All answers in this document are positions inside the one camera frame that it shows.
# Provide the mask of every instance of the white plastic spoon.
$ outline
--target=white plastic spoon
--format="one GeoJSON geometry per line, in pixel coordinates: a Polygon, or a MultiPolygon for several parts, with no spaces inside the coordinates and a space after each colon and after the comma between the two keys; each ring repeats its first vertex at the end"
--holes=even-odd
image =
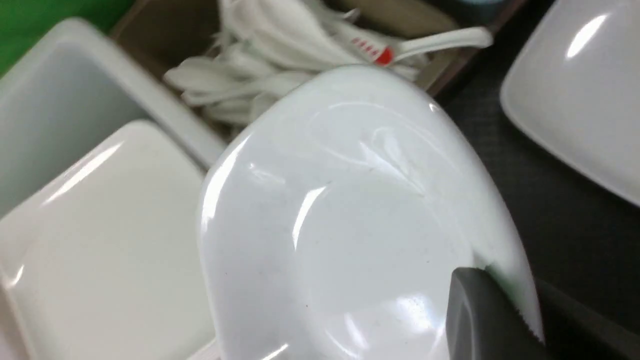
{"type": "Polygon", "coordinates": [[[347,22],[334,22],[335,36],[369,58],[378,65],[391,63],[433,51],[454,47],[488,47],[493,44],[493,36],[482,27],[466,28],[431,35],[428,37],[393,41],[389,37],[376,36],[373,32],[360,29],[347,22]]]}
{"type": "Polygon", "coordinates": [[[256,30],[251,43],[265,58],[285,69],[320,72],[334,68],[331,64],[309,57],[297,49],[292,49],[265,31],[256,30]]]}
{"type": "Polygon", "coordinates": [[[187,59],[167,71],[163,78],[176,89],[192,92],[219,91],[239,84],[228,73],[217,69],[213,61],[203,59],[187,59]]]}
{"type": "Polygon", "coordinates": [[[244,42],[231,45],[223,53],[223,56],[229,66],[245,74],[248,78],[263,78],[278,72],[278,69],[263,57],[253,54],[248,44],[244,42]]]}
{"type": "Polygon", "coordinates": [[[249,122],[256,121],[260,115],[269,110],[278,100],[280,100],[279,97],[267,93],[258,94],[258,96],[254,97],[253,100],[251,100],[251,109],[249,110],[248,117],[249,122]]]}
{"type": "Polygon", "coordinates": [[[184,92],[182,99],[190,106],[203,106],[236,97],[253,96],[261,92],[281,98],[312,78],[313,76],[306,72],[284,71],[224,91],[208,94],[184,92]]]}
{"type": "Polygon", "coordinates": [[[319,19],[299,0],[257,0],[264,29],[282,42],[335,66],[363,63],[327,34],[319,19]]]}
{"type": "Polygon", "coordinates": [[[466,28],[431,35],[429,37],[407,40],[395,44],[394,61],[400,61],[416,54],[452,49],[455,47],[489,47],[493,44],[493,35],[483,27],[466,28]]]}

